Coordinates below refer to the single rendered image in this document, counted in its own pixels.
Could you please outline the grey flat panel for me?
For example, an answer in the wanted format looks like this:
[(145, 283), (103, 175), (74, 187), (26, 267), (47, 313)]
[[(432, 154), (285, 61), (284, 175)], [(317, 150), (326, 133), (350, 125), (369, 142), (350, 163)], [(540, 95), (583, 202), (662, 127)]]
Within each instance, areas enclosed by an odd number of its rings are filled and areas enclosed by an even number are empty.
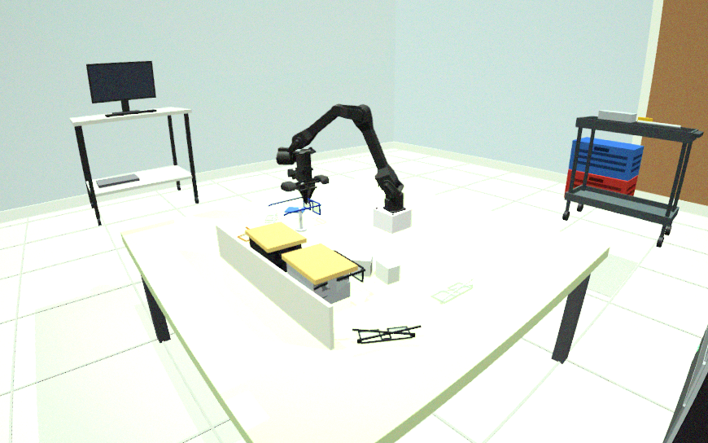
[(220, 257), (328, 349), (334, 349), (333, 305), (216, 225)]

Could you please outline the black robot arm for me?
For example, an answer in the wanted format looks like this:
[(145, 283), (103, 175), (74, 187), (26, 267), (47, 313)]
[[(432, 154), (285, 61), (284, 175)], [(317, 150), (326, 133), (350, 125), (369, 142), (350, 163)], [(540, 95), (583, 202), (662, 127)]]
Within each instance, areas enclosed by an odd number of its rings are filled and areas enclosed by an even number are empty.
[[(289, 147), (278, 147), (276, 161), (279, 165), (294, 165), (306, 167), (311, 165), (310, 154), (315, 153), (312, 147), (302, 149), (309, 145), (317, 134), (323, 130), (330, 122), (338, 116), (352, 120), (357, 128), (363, 133), (371, 156), (377, 166), (378, 172), (374, 176), (378, 186), (385, 192), (384, 208), (390, 213), (398, 213), (406, 210), (404, 207), (404, 184), (399, 180), (395, 170), (389, 165), (383, 152), (382, 146), (374, 129), (374, 122), (369, 106), (361, 104), (334, 105), (328, 112), (320, 117), (307, 129), (292, 137)], [(300, 151), (296, 151), (301, 149)]]

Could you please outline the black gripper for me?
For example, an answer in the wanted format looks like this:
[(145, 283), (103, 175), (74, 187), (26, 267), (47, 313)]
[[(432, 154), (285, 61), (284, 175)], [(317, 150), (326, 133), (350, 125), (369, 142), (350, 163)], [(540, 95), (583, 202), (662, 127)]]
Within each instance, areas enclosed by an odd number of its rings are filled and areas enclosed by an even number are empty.
[(305, 204), (307, 204), (308, 198), (311, 199), (312, 193), (317, 188), (315, 183), (320, 182), (323, 185), (330, 183), (329, 178), (326, 175), (319, 174), (312, 177), (313, 167), (311, 165), (306, 167), (297, 166), (295, 170), (298, 173), (298, 178), (296, 178), (297, 182), (282, 182), (281, 189), (287, 192), (294, 190), (299, 191)]

